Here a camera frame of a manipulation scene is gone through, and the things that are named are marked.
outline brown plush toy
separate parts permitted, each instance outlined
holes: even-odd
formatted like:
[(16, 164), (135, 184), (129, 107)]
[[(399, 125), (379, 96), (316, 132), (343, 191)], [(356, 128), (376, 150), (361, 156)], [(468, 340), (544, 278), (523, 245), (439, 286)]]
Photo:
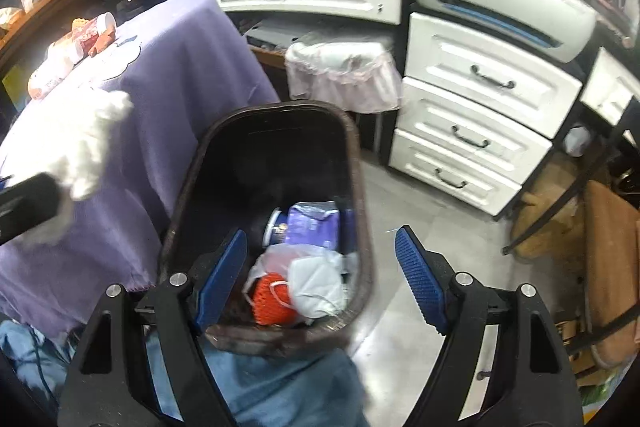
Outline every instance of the brown plush toy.
[(116, 40), (116, 29), (110, 28), (100, 35), (95, 44), (89, 49), (89, 56), (95, 57), (98, 53), (102, 53), (109, 45)]

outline floor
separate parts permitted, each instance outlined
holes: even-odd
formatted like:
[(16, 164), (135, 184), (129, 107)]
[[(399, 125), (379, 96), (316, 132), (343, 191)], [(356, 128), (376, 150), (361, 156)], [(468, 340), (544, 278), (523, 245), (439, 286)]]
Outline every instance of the floor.
[[(377, 266), (377, 285), (361, 317), (353, 360), (367, 391), (371, 427), (402, 426), (429, 377), (443, 342), (427, 325), (404, 280), (394, 253), (394, 234), (410, 225), (425, 248), (442, 253), (456, 271), (467, 271), (484, 285), (515, 289), (532, 283), (545, 304), (561, 311), (579, 289), (558, 273), (548, 258), (524, 264), (503, 256), (510, 222), (495, 222), (439, 190), (363, 161), (367, 212)], [(491, 369), (497, 327), (484, 336), (478, 371)], [(488, 380), (474, 380), (461, 417), (477, 412)]]

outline metal screw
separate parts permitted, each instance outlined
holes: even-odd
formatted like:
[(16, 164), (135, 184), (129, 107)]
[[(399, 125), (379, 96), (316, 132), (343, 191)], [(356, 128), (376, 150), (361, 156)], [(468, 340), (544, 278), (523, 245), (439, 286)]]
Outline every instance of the metal screw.
[(466, 272), (456, 273), (456, 282), (461, 286), (469, 286), (473, 281), (474, 278)]
[(520, 291), (522, 291), (522, 293), (524, 293), (524, 295), (526, 295), (527, 297), (532, 297), (536, 294), (535, 287), (530, 284), (523, 284), (520, 288)]
[(187, 282), (187, 274), (182, 272), (174, 273), (169, 277), (169, 282), (172, 286), (182, 286)]
[(121, 292), (121, 288), (119, 284), (112, 284), (111, 286), (109, 286), (107, 288), (107, 296), (109, 297), (116, 297), (118, 295), (120, 295)]

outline white fluffy cloth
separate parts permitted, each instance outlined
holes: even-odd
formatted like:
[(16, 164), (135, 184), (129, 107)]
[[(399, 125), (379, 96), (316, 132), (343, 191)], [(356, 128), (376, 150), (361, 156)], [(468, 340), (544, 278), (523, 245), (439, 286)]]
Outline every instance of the white fluffy cloth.
[(18, 119), (10, 132), (20, 140), (2, 166), (2, 176), (11, 175), (7, 186), (39, 172), (51, 174), (60, 186), (62, 201), (58, 215), (22, 234), (28, 244), (55, 244), (73, 220), (74, 201), (82, 201), (98, 189), (109, 158), (111, 130), (126, 118), (133, 104), (123, 91), (107, 92), (79, 87), (52, 92)]

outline orange toy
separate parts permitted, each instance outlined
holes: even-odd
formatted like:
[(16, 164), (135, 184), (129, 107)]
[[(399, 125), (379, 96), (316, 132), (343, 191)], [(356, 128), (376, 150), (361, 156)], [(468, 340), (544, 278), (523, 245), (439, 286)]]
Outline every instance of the orange toy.
[(254, 292), (254, 317), (261, 326), (287, 325), (296, 320), (298, 314), (295, 310), (280, 304), (290, 305), (289, 288), (286, 284), (271, 286), (274, 282), (285, 282), (286, 279), (279, 273), (268, 273), (258, 280)]

